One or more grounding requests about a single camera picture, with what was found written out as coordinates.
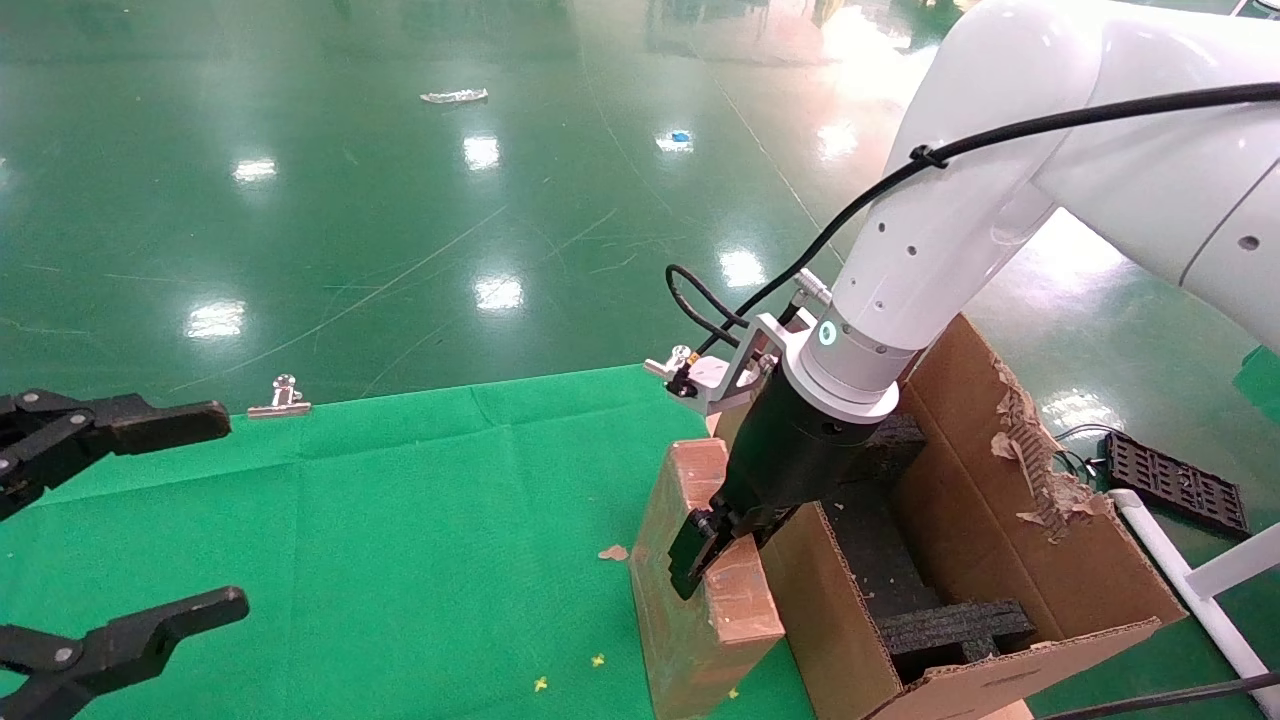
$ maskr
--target green floor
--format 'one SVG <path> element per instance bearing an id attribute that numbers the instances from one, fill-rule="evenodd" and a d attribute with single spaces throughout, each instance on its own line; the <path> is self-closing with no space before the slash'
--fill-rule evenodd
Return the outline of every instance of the green floor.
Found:
<path id="1" fill-rule="evenodd" d="M 335 402 L 663 355 L 698 337 L 663 265 L 745 299 L 878 177 L 959 14 L 915 0 L 6 3 L 0 387 L 242 411 L 282 372 Z M 490 97 L 417 97 L 465 87 Z M 1038 238 L 969 307 L 1046 419 L 1123 424 L 1240 483 L 1254 525 L 1280 521 L 1280 427 L 1231 387 L 1256 343 L 1068 234 Z M 829 278 L 850 241 L 815 269 Z M 1226 547 L 1169 527 L 1193 564 Z M 1271 666 L 1276 598 L 1275 573 L 1224 597 Z M 1229 676 L 1189 621 L 1114 665 L 1036 708 Z"/>

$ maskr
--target white pipe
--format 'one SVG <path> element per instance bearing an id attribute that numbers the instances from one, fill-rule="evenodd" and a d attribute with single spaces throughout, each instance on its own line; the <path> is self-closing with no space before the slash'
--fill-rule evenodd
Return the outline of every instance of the white pipe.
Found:
<path id="1" fill-rule="evenodd" d="M 1276 565 L 1280 565 L 1280 525 L 1271 525 L 1192 570 L 1187 584 L 1201 597 L 1216 597 Z"/>
<path id="2" fill-rule="evenodd" d="M 1192 614 L 1204 626 L 1204 632 L 1213 639 L 1213 644 L 1222 652 L 1236 674 L 1242 678 L 1252 678 L 1267 673 L 1267 666 L 1262 664 L 1258 655 L 1249 647 L 1248 641 L 1244 639 L 1240 630 L 1235 629 L 1231 619 L 1226 616 L 1226 612 L 1222 612 L 1217 602 L 1212 597 L 1201 597 L 1187 583 L 1187 577 L 1192 573 L 1190 565 L 1174 547 L 1165 530 L 1156 524 L 1156 519 L 1147 511 L 1142 500 L 1128 489 L 1114 489 L 1107 496 L 1115 501 L 1116 507 L 1133 528 L 1133 533 L 1147 547 L 1147 552 L 1156 559 L 1156 564 L 1164 570 L 1169 583 L 1174 585 Z M 1268 720 L 1280 720 L 1280 687 L 1263 688 L 1249 694 L 1253 696 Z"/>

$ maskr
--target cardboard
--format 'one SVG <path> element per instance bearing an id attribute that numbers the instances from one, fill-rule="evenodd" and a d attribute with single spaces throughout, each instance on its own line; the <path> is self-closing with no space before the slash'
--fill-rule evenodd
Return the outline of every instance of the cardboard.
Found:
<path id="1" fill-rule="evenodd" d="M 946 602 L 1015 598 L 1037 633 L 1021 652 L 904 687 L 808 505 L 760 555 L 820 720 L 978 720 L 1185 616 L 1110 501 L 1055 473 L 1034 404 L 964 316 L 911 373 L 900 411 L 929 441 L 891 497 L 922 577 Z M 731 442 L 735 427 L 716 433 Z"/>
<path id="2" fill-rule="evenodd" d="M 658 720 L 708 715 L 783 635 L 750 537 L 733 542 L 707 569 L 687 602 L 671 587 L 667 548 L 689 511 L 708 507 L 727 461 L 719 439 L 673 443 L 631 553 L 631 589 Z"/>

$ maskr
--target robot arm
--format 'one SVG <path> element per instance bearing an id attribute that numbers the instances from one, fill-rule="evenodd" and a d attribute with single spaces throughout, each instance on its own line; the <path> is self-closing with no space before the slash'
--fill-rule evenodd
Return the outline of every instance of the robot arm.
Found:
<path id="1" fill-rule="evenodd" d="M 1135 97 L 1276 79 L 1280 27 L 1097 0 L 986 0 L 942 44 L 888 167 L 911 149 Z M 826 496 L 897 404 L 896 378 L 1057 208 L 1280 348 L 1280 108 L 1210 108 L 1025 137 L 920 173 L 872 206 L 823 315 L 751 319 L 686 404 L 745 400 L 777 350 L 712 510 L 671 550 L 685 597 L 719 550 Z M 696 369 L 705 360 L 694 365 Z M 672 363 L 666 368 L 669 374 Z"/>

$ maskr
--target green backdrop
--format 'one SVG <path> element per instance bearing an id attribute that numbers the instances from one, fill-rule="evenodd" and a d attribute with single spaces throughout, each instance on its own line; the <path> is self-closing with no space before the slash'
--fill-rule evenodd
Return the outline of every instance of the green backdrop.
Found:
<path id="1" fill-rule="evenodd" d="M 667 445 L 701 433 L 639 368 L 237 418 L 0 525 L 0 623 L 78 637 L 244 588 L 246 620 L 91 720 L 652 717 L 627 568 L 596 553 L 630 547 Z M 740 693 L 716 717 L 812 717 L 785 643 Z"/>

